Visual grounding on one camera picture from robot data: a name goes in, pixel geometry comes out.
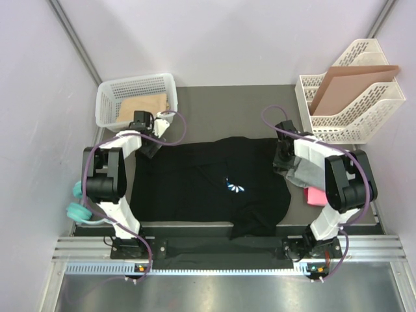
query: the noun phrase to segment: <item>gray floor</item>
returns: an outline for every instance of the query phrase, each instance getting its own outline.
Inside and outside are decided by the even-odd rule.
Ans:
[[[108,276],[65,276],[71,302]],[[295,276],[150,276],[134,286],[100,285],[84,300],[60,296],[56,312],[400,312],[404,311],[389,263],[346,263],[321,284]]]
[[[261,120],[261,111],[269,105],[282,106],[297,129],[301,129],[300,116],[293,85],[283,86],[204,86],[177,88],[178,108],[187,120],[188,131],[183,143],[212,142],[232,136],[248,138],[276,137],[276,132]],[[268,120],[277,124],[283,116],[272,110]],[[167,130],[167,141],[178,140],[183,132],[181,120],[176,118]],[[114,133],[106,131],[104,137]],[[134,156],[126,160],[127,181],[130,199],[135,174]],[[321,208],[306,203],[304,191],[288,183],[292,194],[291,205],[281,226],[307,225],[319,215]],[[360,224],[375,224],[369,209]]]

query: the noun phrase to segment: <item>white basket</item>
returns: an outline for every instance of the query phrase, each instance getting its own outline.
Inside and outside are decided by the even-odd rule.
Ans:
[[[96,123],[98,127],[105,127],[113,132],[125,129],[130,122],[116,122],[120,105],[127,98],[166,93],[171,111],[177,111],[177,94],[174,76],[170,73],[158,73],[105,81],[97,91]],[[170,124],[174,114],[163,115]]]
[[[376,39],[359,39],[348,47],[334,66],[386,64],[387,60]],[[396,80],[391,83],[374,83],[340,113],[333,116],[311,116],[309,106],[324,77],[325,73],[299,76],[295,92],[304,131],[329,143],[367,143],[405,101]]]

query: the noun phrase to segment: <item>wall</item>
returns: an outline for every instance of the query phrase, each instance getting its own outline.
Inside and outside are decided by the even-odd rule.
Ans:
[[[96,87],[47,1],[1,1],[0,23],[0,310],[31,312],[69,229]]]
[[[381,0],[61,0],[103,80],[287,85],[365,37]]]
[[[365,147],[379,189],[384,226],[397,233],[416,276],[416,2],[400,0],[378,39],[390,64],[402,68],[397,80],[406,102]]]

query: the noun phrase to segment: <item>black cloth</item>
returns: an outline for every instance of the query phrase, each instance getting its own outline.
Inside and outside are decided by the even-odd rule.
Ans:
[[[275,152],[275,138],[244,137],[137,152],[130,208],[139,221],[229,221],[231,237],[274,235],[291,201]]]

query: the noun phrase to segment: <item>pink cloth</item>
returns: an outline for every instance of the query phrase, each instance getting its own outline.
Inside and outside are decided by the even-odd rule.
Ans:
[[[328,201],[324,190],[315,187],[305,188],[306,202],[313,206],[325,206]]]

